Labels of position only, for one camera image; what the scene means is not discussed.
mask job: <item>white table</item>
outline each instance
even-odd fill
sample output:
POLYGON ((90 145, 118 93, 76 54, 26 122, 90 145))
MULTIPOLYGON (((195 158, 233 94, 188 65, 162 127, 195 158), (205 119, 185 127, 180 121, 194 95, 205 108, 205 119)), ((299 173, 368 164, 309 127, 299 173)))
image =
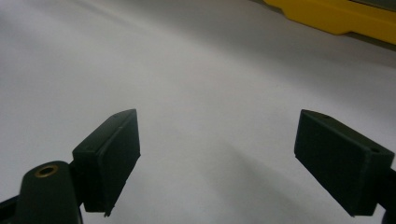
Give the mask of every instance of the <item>white table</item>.
POLYGON ((380 223, 293 154, 303 108, 396 148, 396 50, 379 45, 248 0, 3 0, 0 200, 136 108, 142 157, 87 224, 380 223))

